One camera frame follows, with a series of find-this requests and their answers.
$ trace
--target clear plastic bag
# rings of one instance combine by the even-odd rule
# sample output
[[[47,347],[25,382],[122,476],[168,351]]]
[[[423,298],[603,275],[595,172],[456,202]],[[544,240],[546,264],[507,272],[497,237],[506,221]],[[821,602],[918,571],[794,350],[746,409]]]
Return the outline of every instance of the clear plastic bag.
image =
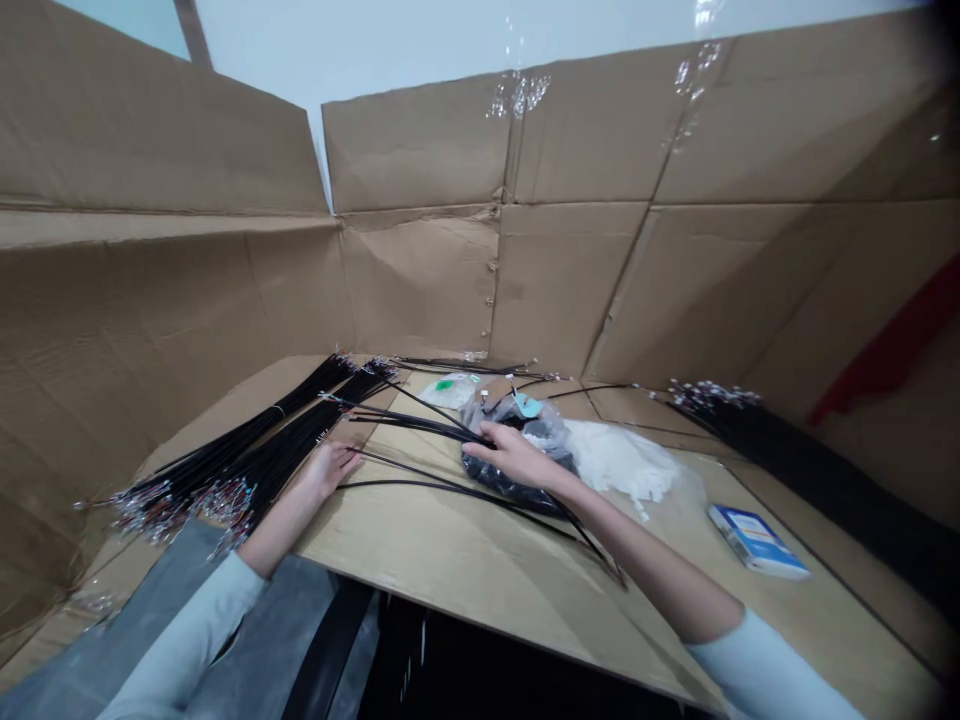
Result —
[[[540,448],[561,467],[577,474],[573,453],[567,447],[569,433],[556,406],[528,398],[523,393],[508,396],[485,407],[485,398],[474,399],[463,409],[463,422],[477,431],[481,420],[509,425]],[[467,475],[524,508],[552,517],[566,517],[551,497],[539,488],[514,482],[488,462],[472,455],[462,456]]]
[[[703,516],[703,480],[669,450],[616,425],[579,420],[566,424],[567,446],[580,479],[598,492],[622,492],[641,522],[648,522],[651,513],[667,522],[678,513]]]
[[[490,378],[490,375],[467,372],[450,373],[427,385],[417,397],[431,405],[462,410],[464,405],[473,399],[477,390],[490,382]]]

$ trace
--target hand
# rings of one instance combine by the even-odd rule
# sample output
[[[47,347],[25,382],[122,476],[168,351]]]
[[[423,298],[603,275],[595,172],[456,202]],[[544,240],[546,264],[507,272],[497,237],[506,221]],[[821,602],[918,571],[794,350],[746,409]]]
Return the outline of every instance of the hand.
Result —
[[[514,428],[484,421],[480,423],[480,434],[487,440],[492,440],[497,449],[491,450],[478,443],[466,443],[463,451],[467,455],[492,463],[511,480],[548,492],[556,490],[570,478],[576,480],[571,473],[557,465],[542,450],[531,445]]]
[[[297,484],[320,490],[329,497],[347,476],[363,463],[363,457],[341,442],[325,442],[313,451]]]

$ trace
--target blue and white box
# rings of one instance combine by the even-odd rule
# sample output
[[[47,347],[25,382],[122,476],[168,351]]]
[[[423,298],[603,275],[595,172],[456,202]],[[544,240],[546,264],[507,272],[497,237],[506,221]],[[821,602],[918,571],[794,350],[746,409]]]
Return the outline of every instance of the blue and white box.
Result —
[[[810,571],[762,517],[726,505],[711,505],[710,519],[751,570],[787,580],[806,580]]]

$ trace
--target sleeve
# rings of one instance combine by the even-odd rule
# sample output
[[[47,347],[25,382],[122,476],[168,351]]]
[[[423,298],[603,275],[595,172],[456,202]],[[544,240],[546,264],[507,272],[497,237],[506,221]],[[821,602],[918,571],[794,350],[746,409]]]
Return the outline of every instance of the sleeve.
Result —
[[[182,717],[200,676],[267,585],[230,553],[150,646],[98,720]]]
[[[723,691],[732,717],[863,720],[790,644],[747,608],[723,637],[687,650]]]

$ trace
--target cardboard wall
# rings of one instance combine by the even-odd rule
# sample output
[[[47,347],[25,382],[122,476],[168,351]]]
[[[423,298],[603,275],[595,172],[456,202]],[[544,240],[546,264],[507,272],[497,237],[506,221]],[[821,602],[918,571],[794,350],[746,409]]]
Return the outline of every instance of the cardboard wall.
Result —
[[[325,310],[348,305],[330,219],[245,230],[235,218],[169,218],[166,229],[157,216],[0,218],[6,634],[63,597],[89,561],[81,550],[95,551],[74,502],[124,487],[234,385],[346,345],[353,326]],[[36,242],[13,246],[10,229],[26,226]]]
[[[302,108],[49,0],[0,33],[0,204],[326,211]]]
[[[74,501],[293,355],[709,377],[802,417],[958,250],[956,145],[917,17],[327,105],[334,220],[302,110],[59,6],[5,4],[0,633],[82,570]]]
[[[499,207],[343,216],[344,272],[362,352],[456,357],[487,352]]]
[[[829,415],[817,435],[878,483],[960,530],[960,316],[913,367],[896,393],[859,399]]]

